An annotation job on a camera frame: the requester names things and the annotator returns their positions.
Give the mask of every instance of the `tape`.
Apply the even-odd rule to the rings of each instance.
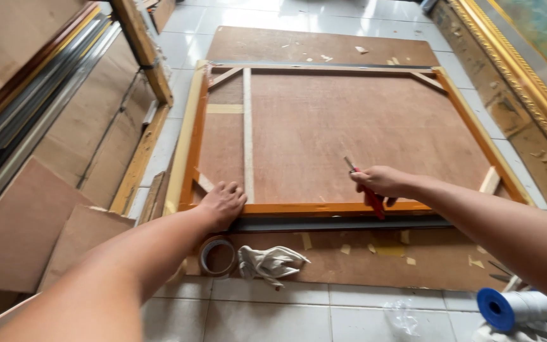
[[[210,251],[216,246],[226,246],[232,252],[232,260],[224,270],[220,272],[211,271],[206,265],[206,257]],[[213,236],[206,240],[199,249],[199,268],[202,270],[202,273],[209,277],[227,277],[235,269],[238,259],[235,248],[232,245],[232,242],[224,236]]]

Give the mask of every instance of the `white tile floor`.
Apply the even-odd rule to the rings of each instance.
[[[415,3],[393,0],[185,0],[161,43],[173,68],[174,106],[137,191],[138,217],[153,176],[172,155],[195,61],[205,58],[219,25],[425,40],[461,89],[536,204],[547,204],[533,179],[484,109],[444,37]],[[262,281],[185,277],[164,286],[143,308],[147,341],[456,341],[470,340],[482,321],[473,293],[287,282],[275,291]],[[411,299],[418,337],[407,336],[384,309]]]

